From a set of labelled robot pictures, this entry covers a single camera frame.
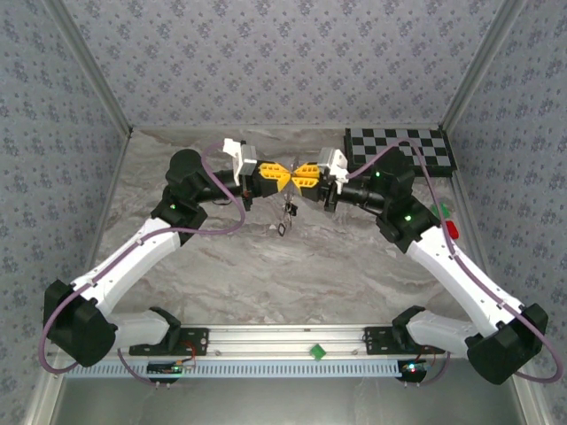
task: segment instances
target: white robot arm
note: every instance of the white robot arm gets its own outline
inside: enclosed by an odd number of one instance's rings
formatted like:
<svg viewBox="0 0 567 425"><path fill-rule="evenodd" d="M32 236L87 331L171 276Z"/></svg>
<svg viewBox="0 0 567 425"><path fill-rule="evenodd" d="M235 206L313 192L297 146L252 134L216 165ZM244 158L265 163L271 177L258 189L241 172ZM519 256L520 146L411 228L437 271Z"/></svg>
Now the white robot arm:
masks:
<svg viewBox="0 0 567 425"><path fill-rule="evenodd" d="M289 176L278 164L255 159L255 150L239 150L225 143L234 159L233 170L215 175L248 208L254 197L280 191ZM404 155L391 150L376 163L370 178L346 177L346 160L339 150L323 150L318 178L293 179L302 196L323 201L325 210L347 202L374 208L380 232L412 260L435 276L462 306L472 322L456 321L412 307L393 322L401 347L429 345L468 358L492 383L502 383L541 349L541 342L507 309L527 318L542 333L548 317L538 306L522 303L496 285L456 245L454 253L439 227L439 220L411 196L414 180ZM67 285L55 281L45 292L44 322L73 291L91 285L63 310L49 338L85 367L101 360L113 348L149 344L171 346L181 324L159 308L145 313L113 313L128 290L158 261L179 249L191 235L179 228L199 228L206 219L200 203L223 199L224 194L202 173L195 151L180 151L166 175L168 185L151 218L114 254ZM455 261L458 258L502 305L489 298Z"/></svg>

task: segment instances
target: gray marble floor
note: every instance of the gray marble floor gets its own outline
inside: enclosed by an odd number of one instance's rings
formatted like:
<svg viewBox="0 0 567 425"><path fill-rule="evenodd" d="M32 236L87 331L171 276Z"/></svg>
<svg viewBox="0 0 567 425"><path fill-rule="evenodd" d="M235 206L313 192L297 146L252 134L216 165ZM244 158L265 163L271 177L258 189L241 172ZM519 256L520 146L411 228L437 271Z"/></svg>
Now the gray marble floor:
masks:
<svg viewBox="0 0 567 425"><path fill-rule="evenodd" d="M159 202L168 161L176 151L202 151L224 137L245 139L260 158L289 166L316 160L323 146L340 147L344 130L196 131L143 134L130 141L98 258L121 246ZM229 168L221 152L214 169ZM446 181L435 181L454 210ZM420 179L418 197L431 204ZM300 197L292 230L280 237L283 195L254 201L245 225L231 236L195 236L162 260L116 307L142 311L159 305L184 323L379 323L412 305L462 318L463 312L422 267L380 236L372 218L340 205L334 215ZM224 228L238 217L234 205L206 205L203 228Z"/></svg>

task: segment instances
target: cable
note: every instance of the cable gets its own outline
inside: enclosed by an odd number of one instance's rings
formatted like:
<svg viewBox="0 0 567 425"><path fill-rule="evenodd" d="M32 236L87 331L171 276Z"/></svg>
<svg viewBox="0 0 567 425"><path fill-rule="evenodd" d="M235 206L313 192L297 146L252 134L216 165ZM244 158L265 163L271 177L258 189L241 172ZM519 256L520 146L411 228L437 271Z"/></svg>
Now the cable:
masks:
<svg viewBox="0 0 567 425"><path fill-rule="evenodd" d="M445 372L449 369L449 363L451 361L451 353L447 352L447 355L445 357L445 363L443 364L443 367L441 368L441 370L439 370L439 372L433 376L430 380L425 381L425 382L420 382L419 384L417 383L411 383L411 382L404 382L404 385L408 385L408 383L410 384L410 386L412 387L426 387L427 385L431 385L432 383L436 383L439 379L441 379L443 377L443 375L445 374Z"/></svg>
<svg viewBox="0 0 567 425"><path fill-rule="evenodd" d="M383 151L380 151L369 162L367 162L365 165L361 166L358 170L354 171L353 173L347 174L346 178L347 179L353 179L354 177L361 175L367 169L369 169L376 161L378 161L380 159L380 157L382 157L387 151L389 151L390 149L393 149L394 147L399 146L401 143L409 143L411 148L416 153L417 159L419 160L419 165L420 165L420 167L422 168L422 171L423 171L423 177L425 177L425 181L427 182L427 186L429 187L429 191L430 191L431 197L433 199L433 204L435 204L435 206L437 207L437 211L442 211L440 203L439 203L439 199L437 198L437 194L435 193L435 189L433 188L433 183L431 181L431 177L429 176L429 173L427 172L427 166L425 165L425 159L423 158L423 154L419 150L419 145L416 142L414 142L413 140L403 139L403 138L396 140L394 142L394 144L386 147ZM528 381L532 381L532 382L535 382L535 383L555 383L555 382L559 381L563 377L564 369L563 369L563 362L561 361L561 357L559 356L559 353L557 352L555 347L551 344L551 342L548 340L548 338L546 336L544 336L535 326L533 326L524 316L522 316L520 313L518 313L512 307L507 305L502 298L498 297L488 287L486 287L486 285L484 285L480 281L480 279L478 279L475 276L475 274L472 273L469 270L469 268L467 267L466 264L464 264L462 259L460 259L458 255L455 255L456 250L455 250L454 245L453 245L453 240L451 239L451 236L449 235L449 230L447 228L447 221L445 220L445 217L443 216L443 214L439 214L439 218L441 220L441 228L443 229L443 235L445 236L445 240L447 242L447 247L449 249L449 252L451 253L451 256L454 258L455 262L459 265L461 270L482 291L484 291L484 293L488 297L490 297L492 300L494 300L498 305L501 305L502 308L504 308L504 310L506 310L508 313L512 314L519 321L521 321L522 324L524 324L524 326L526 326L536 337L538 337L539 340L546 346L546 348L551 353L551 356L553 357L553 360L555 361L555 364L557 366L557 370L555 371L555 374L553 376L548 377L548 378L539 378L537 376L529 376L529 375L523 374L521 372L516 372L516 376L519 376L521 378L527 379Z"/></svg>
<svg viewBox="0 0 567 425"><path fill-rule="evenodd" d="M152 382L149 379L144 378L143 376L137 374L136 371L132 367L130 367L130 365L124 359L124 356L122 355L122 350L119 348L117 352L118 352L118 358L120 359L120 363L122 363L122 366L124 366L126 370L128 370L128 373L131 374L134 379L136 379L140 383L143 383L144 385L149 385L151 387L159 387L162 385L159 382Z"/></svg>
<svg viewBox="0 0 567 425"><path fill-rule="evenodd" d="M431 363L431 367L435 366L435 360L437 359L437 353L433 347L428 346L429 350L433 353L433 362Z"/></svg>
<svg viewBox="0 0 567 425"><path fill-rule="evenodd" d="M191 357L183 359L178 363L185 363L186 361L193 360L193 368L197 367L197 350L195 349L195 345L193 345L191 341L181 341L181 344L191 348Z"/></svg>
<svg viewBox="0 0 567 425"><path fill-rule="evenodd" d="M359 207L361 210L366 211L367 213L370 213L370 214L375 215L375 216L377 216L377 217L380 215L380 212L374 211L374 210L370 210L370 209L367 208L366 206L358 205L358 207Z"/></svg>
<svg viewBox="0 0 567 425"><path fill-rule="evenodd" d="M224 193L227 196L227 198L230 201L232 201L232 203L237 207L238 212L240 213L240 220L236 224L230 226L229 228L223 228L223 229L220 229L220 230L207 230L207 229L201 230L201 229L197 229L197 228L162 228L160 230L155 230L153 232L148 233L147 235L142 236L140 238L141 243L147 241L148 239L151 239L154 236L161 235L161 234L164 234L164 233L170 233L170 232L190 233L190 234L193 234L193 235L227 235L228 233L232 233L235 230L238 230L239 228L242 227L242 225L245 223L245 217L246 217L246 211L244 209L244 206L242 205L242 203L237 201L237 199L230 192L230 190L228 190L227 187L224 184L222 184L222 182L217 178L217 176L214 175L213 169L206 162L206 157L212 151L219 149L222 146L223 146L223 143L216 143L216 144L213 144L211 146L208 146L203 151L203 155L201 156L201 164L202 164L203 168L205 169L206 174L213 181L213 183L216 184L216 186L222 191L222 193ZM97 283L98 281L100 281L111 270L113 270L122 260L124 260L129 255L129 253L132 252L137 246L139 246L138 243L132 243L126 250L124 250L118 257L116 257L116 259L111 261L108 264L108 266L106 266L98 274L96 274L92 278L92 282ZM39 345L38 345L38 348L37 348L37 355L38 355L38 359L39 359L39 362L42 365L42 367L52 374L56 374L56 375L64 374L64 373L69 372L70 370L74 369L78 365L77 362L74 362L72 365L70 365L68 367L61 368L61 369L56 369L55 367L52 367L47 362L47 359L45 358L45 345L46 345L47 337L48 337L48 334L50 333L51 327L53 326L53 323L55 323L55 320L58 318L58 316L63 311L63 309L65 307L67 307L74 299L79 297L85 290L90 288L90 286L91 285L89 283L85 283L78 290L74 291L73 294L71 294L69 297L65 298L61 302L61 304L57 306L57 308L53 311L53 313L51 313L50 318L47 320L47 322L45 323L45 326L43 327L42 336L40 338L40 342L39 342Z"/></svg>
<svg viewBox="0 0 567 425"><path fill-rule="evenodd" d="M85 283L78 290L73 292L69 297L65 298L61 302L61 304L59 304L57 308L53 310L53 313L51 314L50 318L45 322L45 326L43 327L42 337L40 338L39 345L37 347L37 358L39 359L39 363L42 365L42 367L52 374L56 374L56 375L64 374L66 372L69 372L70 370L75 369L79 364L75 361L72 365L63 367L61 369L56 369L55 367L52 367L45 358L45 343L47 341L47 335L50 333L53 323L55 323L55 320L61 314L63 309L67 307L69 304L71 304L71 302L74 299L78 298L88 288L90 288L90 285L88 283Z"/></svg>

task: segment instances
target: metal bracket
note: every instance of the metal bracket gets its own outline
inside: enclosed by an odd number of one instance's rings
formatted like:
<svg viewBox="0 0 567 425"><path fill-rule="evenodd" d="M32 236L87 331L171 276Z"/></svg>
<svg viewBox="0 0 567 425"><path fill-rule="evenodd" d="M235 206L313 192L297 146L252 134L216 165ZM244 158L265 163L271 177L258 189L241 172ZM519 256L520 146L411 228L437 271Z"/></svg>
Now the metal bracket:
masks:
<svg viewBox="0 0 567 425"><path fill-rule="evenodd" d="M186 357L191 355L191 348L186 344L190 343L195 347L195 356L206 356L209 345L208 328L181 328L179 340L170 352L162 345L133 345L130 347L130 356L168 356Z"/></svg>
<svg viewBox="0 0 567 425"><path fill-rule="evenodd" d="M392 326L371 326L364 328L364 335L362 341L366 344L366 353L368 355L398 355L398 354L415 354L416 356L422 353L424 346L418 345L416 348L408 348L404 350L400 344L395 340L392 333ZM431 347L423 354L442 354L443 350Z"/></svg>

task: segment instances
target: wall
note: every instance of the wall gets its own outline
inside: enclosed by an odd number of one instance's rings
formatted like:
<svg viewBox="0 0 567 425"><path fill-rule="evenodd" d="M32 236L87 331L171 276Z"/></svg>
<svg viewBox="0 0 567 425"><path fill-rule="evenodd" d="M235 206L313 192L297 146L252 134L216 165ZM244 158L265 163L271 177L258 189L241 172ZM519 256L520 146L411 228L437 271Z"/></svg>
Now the wall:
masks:
<svg viewBox="0 0 567 425"><path fill-rule="evenodd" d="M529 2L452 137L493 277L544 306L565 360L566 46L565 2ZM545 375L555 371L548 355L536 361ZM567 380L548 395L557 423L567 423Z"/></svg>
<svg viewBox="0 0 567 425"><path fill-rule="evenodd" d="M0 423L38 372L43 291L85 266L123 140L39 0L0 24Z"/></svg>
<svg viewBox="0 0 567 425"><path fill-rule="evenodd" d="M498 0L67 2L135 127L438 123Z"/></svg>

